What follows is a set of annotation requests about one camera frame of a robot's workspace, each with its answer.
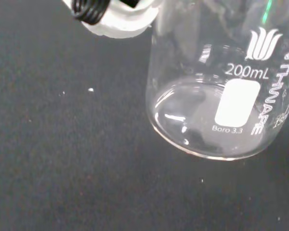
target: spring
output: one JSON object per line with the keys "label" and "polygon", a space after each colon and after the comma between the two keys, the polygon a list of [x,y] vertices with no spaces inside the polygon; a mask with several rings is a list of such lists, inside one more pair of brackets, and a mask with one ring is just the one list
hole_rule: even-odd
{"label": "spring", "polygon": [[72,0],[72,15],[90,25],[97,24],[108,8],[110,0]]}

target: white plastic object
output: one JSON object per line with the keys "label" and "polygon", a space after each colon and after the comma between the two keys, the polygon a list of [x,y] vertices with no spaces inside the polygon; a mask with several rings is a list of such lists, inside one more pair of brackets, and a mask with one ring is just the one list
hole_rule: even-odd
{"label": "white plastic object", "polygon": [[[71,8],[72,0],[62,0]],[[119,0],[111,0],[101,21],[83,25],[92,33],[115,39],[135,37],[143,33],[155,20],[163,0],[141,0],[135,8]]]}

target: gray fabric surface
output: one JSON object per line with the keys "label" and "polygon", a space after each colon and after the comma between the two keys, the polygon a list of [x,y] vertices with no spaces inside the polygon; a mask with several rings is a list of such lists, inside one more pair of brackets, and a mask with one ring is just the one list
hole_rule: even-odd
{"label": "gray fabric surface", "polygon": [[289,231],[289,118],[246,160],[173,148],[145,115],[150,34],[0,1],[0,231]]}

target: clear glass beaker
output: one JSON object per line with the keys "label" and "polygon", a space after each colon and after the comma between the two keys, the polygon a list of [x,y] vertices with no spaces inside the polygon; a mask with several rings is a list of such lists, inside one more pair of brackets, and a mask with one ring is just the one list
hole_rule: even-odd
{"label": "clear glass beaker", "polygon": [[289,0],[166,0],[154,26],[146,107],[197,156],[264,150],[289,114]]}

